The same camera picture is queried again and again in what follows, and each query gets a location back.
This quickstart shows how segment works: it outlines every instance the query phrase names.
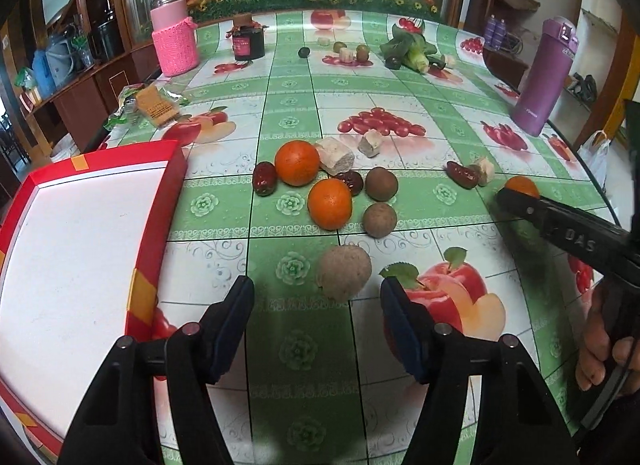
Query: potato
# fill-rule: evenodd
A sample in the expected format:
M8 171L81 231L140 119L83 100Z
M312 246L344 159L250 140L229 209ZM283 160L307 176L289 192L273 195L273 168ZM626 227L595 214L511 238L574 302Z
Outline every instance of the potato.
M367 284L371 277L369 254L356 245L332 247L322 254L316 271L316 283L322 293L337 302L346 302Z

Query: black pot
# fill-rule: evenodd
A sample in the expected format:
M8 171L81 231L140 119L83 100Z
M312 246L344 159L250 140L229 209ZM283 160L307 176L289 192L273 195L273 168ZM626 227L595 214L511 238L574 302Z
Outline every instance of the black pot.
M94 28L89 34L89 46L94 59L108 62L124 53L120 29L115 19Z

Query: purple thermos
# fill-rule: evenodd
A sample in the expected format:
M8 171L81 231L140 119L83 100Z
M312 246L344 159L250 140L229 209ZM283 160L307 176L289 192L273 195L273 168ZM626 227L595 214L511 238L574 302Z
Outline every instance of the purple thermos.
M578 51L575 26L564 17L547 19L529 77L511 120L532 136L538 136L549 118Z

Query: pink thermos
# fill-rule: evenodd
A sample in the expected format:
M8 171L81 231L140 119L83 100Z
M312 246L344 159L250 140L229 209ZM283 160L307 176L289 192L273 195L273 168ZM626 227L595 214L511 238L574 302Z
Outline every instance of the pink thermos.
M186 0L153 0L151 23L160 68L174 77L198 65L198 49L194 30L198 27L187 14Z
M551 115L578 51L575 26L564 17L547 19L529 77L511 120L531 136L538 136Z

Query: orange tape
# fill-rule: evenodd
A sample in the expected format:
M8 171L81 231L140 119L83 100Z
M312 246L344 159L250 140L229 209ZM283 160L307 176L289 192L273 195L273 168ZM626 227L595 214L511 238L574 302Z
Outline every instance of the orange tape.
M138 268L134 268L129 286L127 311L130 311L138 319L151 326L157 294L156 287L147 280Z

